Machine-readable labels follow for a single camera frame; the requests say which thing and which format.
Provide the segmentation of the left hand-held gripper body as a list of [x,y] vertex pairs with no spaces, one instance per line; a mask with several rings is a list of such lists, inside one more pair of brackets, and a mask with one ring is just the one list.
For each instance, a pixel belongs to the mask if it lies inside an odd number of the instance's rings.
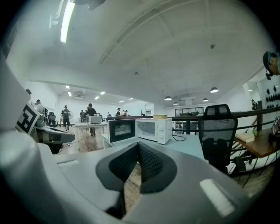
[[75,135],[46,124],[46,117],[27,103],[17,121],[16,128],[25,132],[38,143],[63,144],[75,140]]

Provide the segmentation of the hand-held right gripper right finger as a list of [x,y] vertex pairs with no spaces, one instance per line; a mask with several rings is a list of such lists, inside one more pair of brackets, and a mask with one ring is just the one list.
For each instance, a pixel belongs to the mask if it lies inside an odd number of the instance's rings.
[[176,177],[175,161],[143,142],[138,143],[138,162],[141,167],[141,194],[159,193]]

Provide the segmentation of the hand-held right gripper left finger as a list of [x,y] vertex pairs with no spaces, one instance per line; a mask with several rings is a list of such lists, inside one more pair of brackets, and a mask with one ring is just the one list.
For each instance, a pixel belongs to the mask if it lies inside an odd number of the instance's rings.
[[118,192],[116,202],[106,213],[122,219],[126,214],[124,185],[138,162],[138,143],[132,143],[121,150],[102,158],[95,172],[103,186]]

